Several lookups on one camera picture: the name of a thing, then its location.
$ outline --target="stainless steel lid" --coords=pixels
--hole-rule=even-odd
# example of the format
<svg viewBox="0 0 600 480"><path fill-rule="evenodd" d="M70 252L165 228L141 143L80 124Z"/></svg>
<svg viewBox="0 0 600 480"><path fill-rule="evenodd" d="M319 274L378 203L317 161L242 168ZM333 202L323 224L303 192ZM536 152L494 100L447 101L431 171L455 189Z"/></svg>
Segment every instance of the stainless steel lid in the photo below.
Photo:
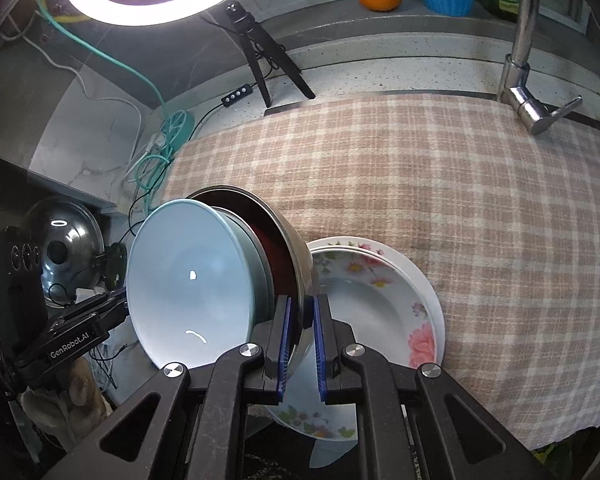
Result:
<svg viewBox="0 0 600 480"><path fill-rule="evenodd" d="M83 205L45 198L27 212L22 227L40 243L42 289L51 303L69 303L76 288L98 283L94 258L104 252L104 241L96 219Z"/></svg>

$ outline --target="control button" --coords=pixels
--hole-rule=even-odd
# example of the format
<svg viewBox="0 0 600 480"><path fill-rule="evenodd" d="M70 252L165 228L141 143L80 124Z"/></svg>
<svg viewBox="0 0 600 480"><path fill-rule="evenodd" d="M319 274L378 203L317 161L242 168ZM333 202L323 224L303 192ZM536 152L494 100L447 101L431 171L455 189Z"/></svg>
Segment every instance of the control button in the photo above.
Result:
<svg viewBox="0 0 600 480"><path fill-rule="evenodd" d="M16 246L11 249L11 267L15 270L20 268L20 250Z"/></svg>
<svg viewBox="0 0 600 480"><path fill-rule="evenodd" d="M24 263L24 268L29 270L31 268L32 254L31 247L29 244L24 244L22 246L22 262Z"/></svg>

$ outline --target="floral plate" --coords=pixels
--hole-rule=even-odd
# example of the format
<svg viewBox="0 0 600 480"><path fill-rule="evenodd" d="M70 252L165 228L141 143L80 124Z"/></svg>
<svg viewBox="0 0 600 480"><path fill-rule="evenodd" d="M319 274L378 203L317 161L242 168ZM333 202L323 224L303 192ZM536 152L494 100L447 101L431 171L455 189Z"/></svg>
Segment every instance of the floral plate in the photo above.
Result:
<svg viewBox="0 0 600 480"><path fill-rule="evenodd" d="M309 248L320 293L330 298L334 319L348 322L358 342L382 352L391 362L413 368L440 362L437 355L442 357L442 353L436 350L444 347L444 339L437 338L439 331L430 320L427 308L432 302L381 253L347 242L333 245L312 242ZM320 402L312 350L288 379L284 401L267 409L277 421L299 433L323 440L355 440L355 406Z"/></svg>
<svg viewBox="0 0 600 480"><path fill-rule="evenodd" d="M377 254L379 258L382 258L392 266L396 267L407 277L411 285L416 288L424 299L423 304L425 312L433 325L436 341L440 342L440 344L436 345L436 362L440 364L442 362L442 357L445 354L445 319L442 315L442 308L440 307L440 301L438 300L436 291L433 289L433 286L431 286L431 283L424 273L401 252L388 245L376 242L375 240L369 240L368 238L361 238L359 236L332 236L320 238L319 240L314 240L307 244L309 250L338 245L371 251Z"/></svg>

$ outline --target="checkered tablecloth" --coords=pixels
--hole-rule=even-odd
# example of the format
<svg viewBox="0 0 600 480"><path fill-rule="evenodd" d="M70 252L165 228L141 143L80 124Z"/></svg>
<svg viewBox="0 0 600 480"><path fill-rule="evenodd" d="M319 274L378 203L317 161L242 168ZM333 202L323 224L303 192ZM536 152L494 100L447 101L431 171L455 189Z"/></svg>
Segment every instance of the checkered tablecloth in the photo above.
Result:
<svg viewBox="0 0 600 480"><path fill-rule="evenodd" d="M535 448L600 424L600 132L530 136L510 107L437 95L342 100L185 145L163 199L234 184L305 240L406 254L445 316L443 365Z"/></svg>

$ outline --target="tripod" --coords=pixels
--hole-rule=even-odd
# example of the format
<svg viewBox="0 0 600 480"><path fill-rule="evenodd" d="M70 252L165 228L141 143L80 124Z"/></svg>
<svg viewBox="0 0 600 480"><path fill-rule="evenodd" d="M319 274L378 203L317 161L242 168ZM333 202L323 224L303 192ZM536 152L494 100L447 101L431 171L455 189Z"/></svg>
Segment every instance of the tripod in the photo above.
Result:
<svg viewBox="0 0 600 480"><path fill-rule="evenodd" d="M229 0L224 12L231 20L231 23L238 34L240 46L242 47L244 56L247 58L249 67L256 78L256 83L267 108L271 106L271 97L267 90L267 85L264 81L262 70L258 64L258 59L256 58L256 53L250 38L262 47L263 51L283 70L285 74L289 76L289 79L295 83L305 97L308 97L309 99L315 98L314 92L309 88L309 85L304 79L302 79L298 66L291 60L285 50L273 40L269 33L256 22L253 15L244 9L240 2Z"/></svg>

